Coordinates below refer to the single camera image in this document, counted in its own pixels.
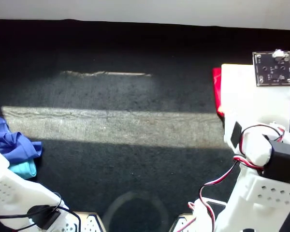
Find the floor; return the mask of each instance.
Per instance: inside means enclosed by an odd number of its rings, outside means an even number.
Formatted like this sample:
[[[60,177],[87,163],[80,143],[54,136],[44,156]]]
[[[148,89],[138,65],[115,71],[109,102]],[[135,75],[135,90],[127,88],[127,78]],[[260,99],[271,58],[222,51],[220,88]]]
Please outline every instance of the floor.
[[[43,142],[34,181],[71,209],[165,232],[232,163],[211,69],[275,48],[290,31],[0,20],[0,115]],[[204,194],[226,201],[237,174]]]

